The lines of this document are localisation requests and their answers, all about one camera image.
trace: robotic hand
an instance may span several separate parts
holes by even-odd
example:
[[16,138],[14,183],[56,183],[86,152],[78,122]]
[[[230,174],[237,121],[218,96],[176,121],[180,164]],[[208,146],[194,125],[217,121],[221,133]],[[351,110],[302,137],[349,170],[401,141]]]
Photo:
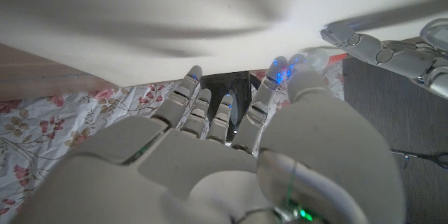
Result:
[[[284,72],[291,105],[263,132],[256,158]],[[13,223],[403,223],[385,140],[300,55],[274,60],[231,147],[228,95],[206,139],[209,90],[176,129],[201,75],[194,66],[151,118],[126,118],[74,148]]]
[[355,33],[343,22],[329,24],[321,31],[321,35],[323,40],[350,55],[406,76],[413,83],[448,99],[448,60],[445,52],[433,48],[418,48],[415,44],[404,41],[381,42],[378,38]]

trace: gray carpet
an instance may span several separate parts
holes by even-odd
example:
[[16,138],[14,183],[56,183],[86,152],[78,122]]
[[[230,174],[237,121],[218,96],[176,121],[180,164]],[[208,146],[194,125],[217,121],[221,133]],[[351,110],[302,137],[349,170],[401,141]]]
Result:
[[[448,100],[353,58],[344,60],[344,94],[390,147],[425,154],[448,152]],[[403,169],[404,157],[395,156],[407,197],[407,222],[448,223],[448,170],[412,157]]]

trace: wooden surface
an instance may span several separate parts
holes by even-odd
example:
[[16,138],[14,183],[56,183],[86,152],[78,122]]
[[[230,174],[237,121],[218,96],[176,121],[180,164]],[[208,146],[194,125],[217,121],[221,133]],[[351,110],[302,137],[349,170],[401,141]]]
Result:
[[[425,154],[448,152],[448,100],[358,59],[344,61],[344,74],[345,100],[390,147]],[[403,169],[404,157],[395,157],[407,196],[407,222],[448,223],[448,170],[412,157]]]
[[0,44],[0,101],[115,87],[96,76]]

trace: floral fabric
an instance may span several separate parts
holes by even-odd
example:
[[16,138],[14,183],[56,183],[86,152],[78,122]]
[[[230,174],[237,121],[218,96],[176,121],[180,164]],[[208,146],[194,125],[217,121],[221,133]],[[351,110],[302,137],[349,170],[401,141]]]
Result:
[[[264,71],[253,71],[260,79]],[[342,63],[323,73],[333,94],[344,99]],[[289,105],[285,81],[269,106],[269,117]],[[0,223],[20,211],[58,160],[98,130],[127,116],[151,116],[179,81],[56,95],[38,99],[0,101]],[[179,127],[195,102],[185,110]],[[208,123],[202,138],[208,131]]]

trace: white sheet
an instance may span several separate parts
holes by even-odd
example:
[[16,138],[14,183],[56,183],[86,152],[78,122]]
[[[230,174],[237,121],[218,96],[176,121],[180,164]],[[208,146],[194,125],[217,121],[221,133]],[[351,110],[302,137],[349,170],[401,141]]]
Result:
[[[0,43],[131,86],[182,78],[195,64],[204,74],[264,69],[329,46],[319,31],[330,22],[419,1],[0,0]],[[368,33],[408,39],[447,14]]]

